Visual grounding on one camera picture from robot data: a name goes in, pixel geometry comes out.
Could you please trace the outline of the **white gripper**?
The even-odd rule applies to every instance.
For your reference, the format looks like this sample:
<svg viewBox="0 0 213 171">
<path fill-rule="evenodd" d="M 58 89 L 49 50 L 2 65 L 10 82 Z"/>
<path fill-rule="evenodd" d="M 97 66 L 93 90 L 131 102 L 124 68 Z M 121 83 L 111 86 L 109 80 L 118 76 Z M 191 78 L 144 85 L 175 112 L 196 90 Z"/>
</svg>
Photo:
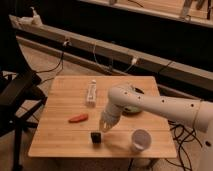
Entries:
<svg viewBox="0 0 213 171">
<path fill-rule="evenodd" d="M 108 132 L 115 126 L 121 117 L 122 109 L 115 104 L 108 103 L 101 113 L 99 121 L 99 130 Z"/>
</svg>

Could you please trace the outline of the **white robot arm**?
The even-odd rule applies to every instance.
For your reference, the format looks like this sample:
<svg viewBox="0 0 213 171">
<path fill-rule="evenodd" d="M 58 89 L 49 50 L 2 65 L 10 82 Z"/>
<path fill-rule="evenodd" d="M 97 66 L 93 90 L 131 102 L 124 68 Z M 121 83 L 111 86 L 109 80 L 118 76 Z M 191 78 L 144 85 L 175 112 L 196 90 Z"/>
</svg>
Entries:
<svg viewBox="0 0 213 171">
<path fill-rule="evenodd" d="M 123 109 L 127 106 L 138 107 L 204 132 L 205 146 L 197 171 L 213 169 L 213 102 L 149 96 L 136 92 L 130 84 L 121 84 L 108 90 L 108 102 L 101 113 L 99 129 L 103 132 L 112 129 L 119 122 Z"/>
</svg>

